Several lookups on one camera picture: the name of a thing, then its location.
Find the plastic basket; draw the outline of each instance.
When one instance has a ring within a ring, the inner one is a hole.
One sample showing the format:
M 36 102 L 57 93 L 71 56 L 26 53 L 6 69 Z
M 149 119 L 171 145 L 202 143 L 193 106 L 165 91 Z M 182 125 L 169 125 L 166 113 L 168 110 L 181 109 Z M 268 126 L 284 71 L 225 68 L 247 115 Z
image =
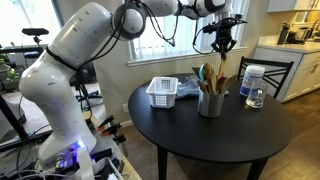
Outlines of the plastic basket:
M 172 77 L 154 77 L 147 88 L 151 106 L 170 108 L 174 106 L 178 79 Z

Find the jar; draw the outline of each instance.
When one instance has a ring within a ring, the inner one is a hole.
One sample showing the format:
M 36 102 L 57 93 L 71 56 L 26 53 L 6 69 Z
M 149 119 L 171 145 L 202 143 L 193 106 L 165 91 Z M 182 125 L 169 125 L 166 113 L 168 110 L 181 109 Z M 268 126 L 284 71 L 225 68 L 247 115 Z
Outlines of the jar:
M 243 77 L 240 94 L 248 96 L 253 82 L 262 80 L 265 68 L 257 65 L 250 65 L 247 67 Z

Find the round table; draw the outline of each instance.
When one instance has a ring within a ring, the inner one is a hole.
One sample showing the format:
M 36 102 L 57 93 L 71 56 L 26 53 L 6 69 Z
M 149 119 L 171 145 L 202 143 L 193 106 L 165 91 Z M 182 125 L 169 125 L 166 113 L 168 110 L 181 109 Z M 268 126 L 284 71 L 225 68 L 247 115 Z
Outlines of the round table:
M 190 75 L 169 76 L 184 83 Z M 251 162 L 248 179 L 258 179 L 268 158 L 292 139 L 294 128 L 283 105 L 267 95 L 262 108 L 247 106 L 240 82 L 228 89 L 217 118 L 198 113 L 198 97 L 176 99 L 169 109 L 154 108 L 146 94 L 149 84 L 134 90 L 128 108 L 135 127 L 157 146 L 159 179 L 166 179 L 168 151 L 211 162 Z

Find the baseboard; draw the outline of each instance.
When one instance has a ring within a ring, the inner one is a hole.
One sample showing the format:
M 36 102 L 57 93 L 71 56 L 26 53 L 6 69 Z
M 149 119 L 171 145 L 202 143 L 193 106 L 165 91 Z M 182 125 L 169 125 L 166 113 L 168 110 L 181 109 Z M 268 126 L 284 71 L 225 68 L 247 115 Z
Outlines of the baseboard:
M 128 127 L 128 126 L 132 126 L 133 123 L 131 120 L 129 121 L 124 121 L 124 122 L 121 122 L 121 126 L 124 128 L 124 127 Z

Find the countertop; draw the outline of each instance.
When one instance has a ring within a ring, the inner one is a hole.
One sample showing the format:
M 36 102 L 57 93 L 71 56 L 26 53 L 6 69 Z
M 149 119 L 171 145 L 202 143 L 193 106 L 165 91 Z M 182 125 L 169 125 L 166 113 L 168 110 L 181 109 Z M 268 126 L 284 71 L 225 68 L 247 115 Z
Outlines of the countertop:
M 302 44 L 276 45 L 276 44 L 270 44 L 270 43 L 259 43 L 257 47 L 303 53 L 303 54 L 320 52 L 320 42 L 306 42 L 303 45 Z

